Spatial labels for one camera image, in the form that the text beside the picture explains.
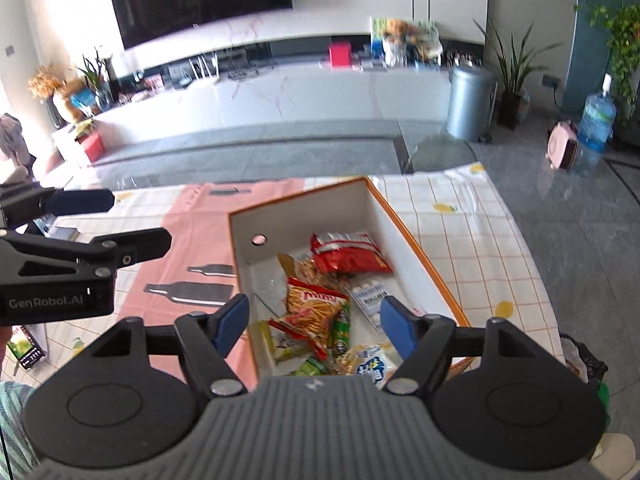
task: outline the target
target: silver trash can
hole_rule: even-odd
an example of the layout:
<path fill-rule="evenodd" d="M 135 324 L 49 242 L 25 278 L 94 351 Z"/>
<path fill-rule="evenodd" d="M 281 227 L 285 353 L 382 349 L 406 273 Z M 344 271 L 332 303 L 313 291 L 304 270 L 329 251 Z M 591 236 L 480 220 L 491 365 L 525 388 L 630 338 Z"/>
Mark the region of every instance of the silver trash can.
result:
<path fill-rule="evenodd" d="M 497 78 L 478 66 L 457 66 L 451 73 L 447 131 L 455 138 L 476 141 L 489 127 Z"/>

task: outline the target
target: white box with orange edge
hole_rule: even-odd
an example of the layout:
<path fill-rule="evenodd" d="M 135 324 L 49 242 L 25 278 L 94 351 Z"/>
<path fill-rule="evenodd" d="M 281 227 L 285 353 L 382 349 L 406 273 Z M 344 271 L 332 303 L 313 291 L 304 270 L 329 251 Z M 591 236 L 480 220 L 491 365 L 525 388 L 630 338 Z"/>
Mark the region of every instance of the white box with orange edge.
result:
<path fill-rule="evenodd" d="M 229 214 L 240 292 L 250 301 L 249 338 L 258 376 L 286 375 L 308 356 L 276 364 L 260 331 L 260 320 L 286 314 L 287 279 L 277 253 L 302 258 L 313 233 L 367 232 L 393 269 L 381 281 L 389 293 L 418 315 L 441 314 L 469 326 L 465 314 L 391 206 L 365 177 L 300 192 Z M 384 341 L 359 307 L 351 303 L 350 347 Z M 450 374 L 469 358 L 455 358 Z"/>

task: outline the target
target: white marble tv stand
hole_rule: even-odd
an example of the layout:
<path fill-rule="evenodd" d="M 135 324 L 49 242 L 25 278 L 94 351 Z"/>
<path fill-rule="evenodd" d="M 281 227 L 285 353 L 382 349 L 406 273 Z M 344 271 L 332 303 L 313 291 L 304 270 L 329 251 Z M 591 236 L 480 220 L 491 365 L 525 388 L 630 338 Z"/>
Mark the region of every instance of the white marble tv stand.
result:
<path fill-rule="evenodd" d="M 144 140 L 254 124 L 321 120 L 445 121 L 449 73 L 400 68 L 332 70 L 318 63 L 261 69 L 159 93 L 97 117 L 105 149 Z"/>

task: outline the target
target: red box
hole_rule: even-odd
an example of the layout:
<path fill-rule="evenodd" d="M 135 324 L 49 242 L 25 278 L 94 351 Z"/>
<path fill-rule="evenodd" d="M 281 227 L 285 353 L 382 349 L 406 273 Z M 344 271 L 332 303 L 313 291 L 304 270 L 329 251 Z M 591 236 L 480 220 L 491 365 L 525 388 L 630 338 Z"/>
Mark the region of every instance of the red box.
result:
<path fill-rule="evenodd" d="M 86 153 L 87 158 L 91 162 L 95 162 L 96 160 L 98 160 L 104 153 L 102 141 L 100 140 L 100 135 L 98 135 L 97 132 L 89 135 L 80 143 L 80 146 L 82 146 L 82 149 Z"/>
<path fill-rule="evenodd" d="M 351 43 L 343 41 L 329 46 L 331 66 L 351 66 Z"/>

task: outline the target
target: checkered tablecloth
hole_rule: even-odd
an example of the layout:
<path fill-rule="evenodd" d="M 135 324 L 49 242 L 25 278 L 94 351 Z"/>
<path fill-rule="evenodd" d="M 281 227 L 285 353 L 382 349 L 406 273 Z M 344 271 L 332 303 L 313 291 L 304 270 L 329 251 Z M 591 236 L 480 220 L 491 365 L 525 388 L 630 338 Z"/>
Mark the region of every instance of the checkered tablecloth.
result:
<path fill-rule="evenodd" d="M 507 317 L 540 346 L 564 362 L 556 323 L 540 274 L 513 217 L 481 164 L 439 173 L 374 176 L 373 183 L 419 241 L 473 326 L 492 316 Z M 339 178 L 310 178 L 304 189 Z M 76 227 L 80 241 L 159 226 L 188 187 L 151 188 L 116 193 L 105 214 L 59 218 Z M 140 266 L 121 269 L 114 313 L 94 319 L 47 324 L 49 355 L 29 372 L 13 376 L 11 352 L 2 364 L 2 380 L 38 386 L 72 356 L 72 341 L 86 345 L 111 327 Z"/>

